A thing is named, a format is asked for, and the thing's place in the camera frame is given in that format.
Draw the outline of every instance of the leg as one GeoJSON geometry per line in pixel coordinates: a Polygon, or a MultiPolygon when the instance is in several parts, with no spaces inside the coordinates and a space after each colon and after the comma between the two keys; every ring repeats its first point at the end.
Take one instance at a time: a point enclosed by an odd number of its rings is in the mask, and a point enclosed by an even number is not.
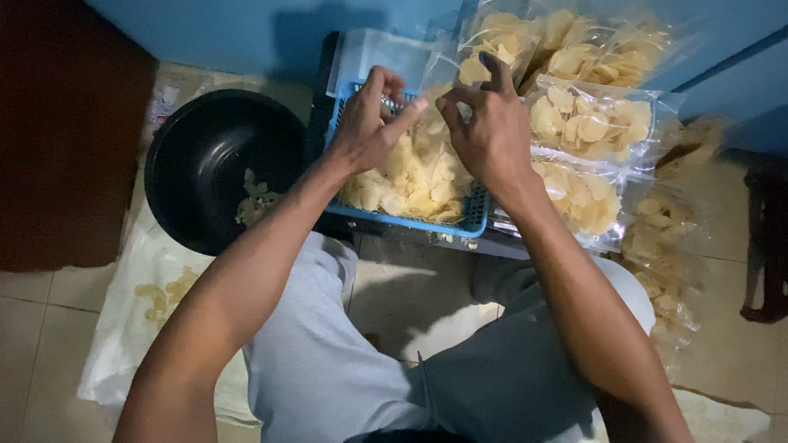
{"type": "Polygon", "coordinates": [[[355,253],[311,233],[268,322],[244,347],[249,404],[263,441],[344,441],[378,429],[418,428],[403,366],[378,353],[340,301],[355,253]]]}
{"type": "MultiPolygon", "coordinates": [[[[589,436],[596,405],[552,323],[533,268],[529,262],[493,261],[482,274],[494,279],[477,279],[474,291],[504,304],[504,315],[413,369],[409,375],[420,387],[414,401],[429,409],[434,426],[474,441],[575,442],[589,436]]],[[[613,262],[594,261],[650,329],[653,310],[637,279],[613,262]]]]}

